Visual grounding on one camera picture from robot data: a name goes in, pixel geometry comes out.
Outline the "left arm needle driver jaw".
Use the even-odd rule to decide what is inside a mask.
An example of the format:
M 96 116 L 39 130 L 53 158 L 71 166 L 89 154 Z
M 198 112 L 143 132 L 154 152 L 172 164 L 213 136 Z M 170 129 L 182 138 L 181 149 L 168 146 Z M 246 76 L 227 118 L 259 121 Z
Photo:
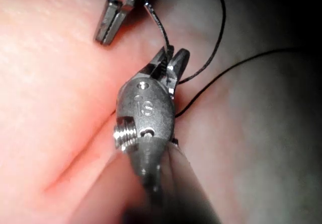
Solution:
M 95 40 L 99 43 L 111 43 L 119 29 L 118 15 L 121 3 L 118 0 L 107 0 L 98 23 Z
M 119 15 L 117 17 L 119 29 L 127 15 L 132 11 L 137 0 L 118 0 L 121 3 Z M 102 43 L 102 45 L 110 45 L 111 43 Z

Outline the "right arm needle driver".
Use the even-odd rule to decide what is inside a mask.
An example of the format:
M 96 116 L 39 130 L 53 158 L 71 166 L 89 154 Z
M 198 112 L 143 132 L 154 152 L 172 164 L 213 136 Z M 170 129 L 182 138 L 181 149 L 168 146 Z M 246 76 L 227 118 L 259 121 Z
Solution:
M 167 90 L 154 79 L 131 79 L 119 90 L 113 138 L 121 151 L 136 149 L 145 136 L 172 140 L 175 107 Z

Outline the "right arm needle driver jaw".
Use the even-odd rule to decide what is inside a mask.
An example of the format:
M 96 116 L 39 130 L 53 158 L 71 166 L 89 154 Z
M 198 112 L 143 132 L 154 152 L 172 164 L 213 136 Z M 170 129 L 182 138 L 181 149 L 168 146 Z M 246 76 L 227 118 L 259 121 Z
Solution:
M 182 48 L 174 55 L 167 65 L 165 87 L 172 100 L 174 99 L 176 87 L 187 67 L 189 59 L 190 52 Z
M 154 58 L 139 71 L 139 78 L 151 78 L 160 81 L 166 74 L 168 58 L 162 47 Z

